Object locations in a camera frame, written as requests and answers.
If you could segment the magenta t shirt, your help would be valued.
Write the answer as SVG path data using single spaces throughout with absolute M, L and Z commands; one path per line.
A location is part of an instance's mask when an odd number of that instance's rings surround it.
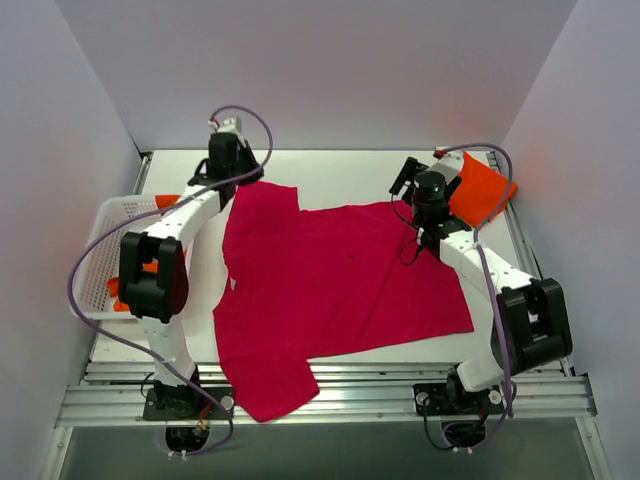
M 293 187 L 238 190 L 213 319 L 222 370 L 255 421 L 318 394 L 314 358 L 473 331 L 451 268 L 428 253 L 400 261 L 411 239 L 386 203 L 308 211 Z

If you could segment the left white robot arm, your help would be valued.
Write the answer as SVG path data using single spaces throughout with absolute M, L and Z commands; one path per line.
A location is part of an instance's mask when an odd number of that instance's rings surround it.
M 221 213 L 239 186 L 263 171 L 235 120 L 209 138 L 208 156 L 197 165 L 172 210 L 143 231 L 120 242 L 119 300 L 142 326 L 155 362 L 153 393 L 179 419 L 194 417 L 202 405 L 199 382 L 179 314 L 189 295 L 186 248 L 201 228 Z

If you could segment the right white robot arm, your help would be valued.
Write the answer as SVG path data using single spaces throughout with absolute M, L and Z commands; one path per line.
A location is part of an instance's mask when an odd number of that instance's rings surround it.
M 443 390 L 447 406 L 459 413 L 479 402 L 480 391 L 508 385 L 513 376 L 573 350 L 561 285 L 534 278 L 482 245 L 478 231 L 453 212 L 450 200 L 462 183 L 464 165 L 460 151 L 437 154 L 431 166 L 409 157 L 389 189 L 411 209 L 418 252 L 453 268 L 491 303 L 488 349 L 455 366 Z

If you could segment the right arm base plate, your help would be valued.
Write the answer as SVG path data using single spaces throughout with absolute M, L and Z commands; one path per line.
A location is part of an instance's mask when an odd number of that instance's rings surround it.
M 445 383 L 417 383 L 412 386 L 419 416 L 497 415 L 504 412 L 502 396 L 494 390 L 455 393 Z

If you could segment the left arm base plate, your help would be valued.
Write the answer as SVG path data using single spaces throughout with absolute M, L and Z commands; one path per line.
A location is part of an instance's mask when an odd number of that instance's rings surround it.
M 233 414 L 235 392 L 230 387 L 205 387 L 221 406 L 184 386 L 174 389 L 152 387 L 147 392 L 142 418 L 146 421 L 224 420 Z

